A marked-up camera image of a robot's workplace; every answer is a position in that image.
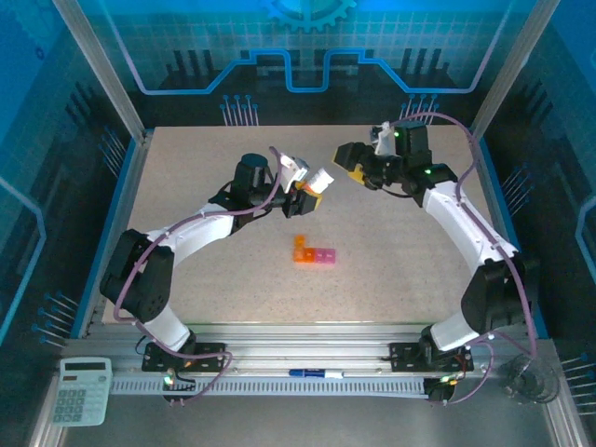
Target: calculator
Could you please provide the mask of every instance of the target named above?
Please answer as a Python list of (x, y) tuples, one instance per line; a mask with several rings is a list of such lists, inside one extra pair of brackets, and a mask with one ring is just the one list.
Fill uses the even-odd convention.
[(62, 359), (52, 422), (62, 427), (103, 423), (112, 384), (112, 362), (101, 357)]

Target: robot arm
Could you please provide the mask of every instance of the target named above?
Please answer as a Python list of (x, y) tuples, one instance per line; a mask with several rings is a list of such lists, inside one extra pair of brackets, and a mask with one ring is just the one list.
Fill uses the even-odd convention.
[(372, 145), (351, 142), (337, 149), (334, 162), (369, 189), (399, 183), (419, 207), (433, 216), (464, 256), (472, 280), (461, 309), (422, 333), (427, 363), (490, 330), (523, 321), (519, 295), (491, 239), (495, 239), (524, 278), (526, 290), (536, 283), (535, 266), (522, 258), (460, 192), (468, 212), (489, 230), (485, 235), (462, 209), (456, 195), (457, 177), (444, 164), (433, 164), (425, 126), (372, 128)]
[[(303, 160), (282, 154), (280, 162), (279, 188), (264, 208), (264, 214), (226, 215), (228, 211), (249, 210), (263, 204), (275, 183), (266, 158), (246, 154), (237, 164), (234, 179), (195, 215), (220, 214), (209, 214), (173, 231), (149, 254), (143, 271), (134, 278), (122, 307), (170, 350), (192, 353), (195, 346), (195, 336), (168, 304), (173, 269), (207, 244), (235, 234), (273, 208), (281, 208), (287, 218), (315, 210), (321, 200), (320, 193), (332, 182), (326, 172), (320, 171), (309, 183), (303, 183), (309, 170)], [(102, 278), (100, 291), (104, 296), (116, 302), (134, 264), (168, 228), (146, 234), (130, 229), (122, 234)]]

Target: pen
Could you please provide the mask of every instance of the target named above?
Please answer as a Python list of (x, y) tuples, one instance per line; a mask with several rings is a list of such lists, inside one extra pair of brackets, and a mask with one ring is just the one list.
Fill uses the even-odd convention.
[(290, 370), (290, 377), (321, 377), (325, 379), (343, 379), (342, 370)]

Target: speckled white tabletop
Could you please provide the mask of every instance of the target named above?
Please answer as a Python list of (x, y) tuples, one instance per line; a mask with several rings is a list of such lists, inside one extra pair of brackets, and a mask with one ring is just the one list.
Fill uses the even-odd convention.
[[(325, 167), (335, 182), (316, 212), (282, 212), (216, 241), (174, 272), (170, 305), (186, 323), (368, 321), (419, 323), (459, 307), (469, 272), (453, 242), (411, 199), (373, 192), (331, 162), (338, 145), (368, 141), (368, 126), (156, 129), (129, 227), (149, 231), (200, 209), (234, 175), (240, 157), (268, 151)], [(435, 163), (461, 174), (471, 162), (463, 132), (429, 128)], [(476, 173), (465, 190), (490, 222)], [(293, 236), (335, 248), (334, 267), (292, 262)], [(113, 322), (108, 304), (104, 322)]]

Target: black mounting bracket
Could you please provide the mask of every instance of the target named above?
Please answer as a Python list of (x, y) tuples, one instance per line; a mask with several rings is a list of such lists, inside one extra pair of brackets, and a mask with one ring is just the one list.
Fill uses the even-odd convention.
[[(195, 343), (193, 354), (224, 352), (224, 343)], [(155, 343), (148, 343), (142, 358), (141, 370), (150, 373), (165, 373), (169, 368), (184, 373), (219, 373), (225, 364), (225, 357), (212, 359), (182, 359), (168, 354)]]
[(420, 343), (391, 343), (389, 357), (393, 373), (457, 373), (464, 370), (474, 371), (471, 352), (464, 346), (448, 351), (429, 363), (424, 347)]

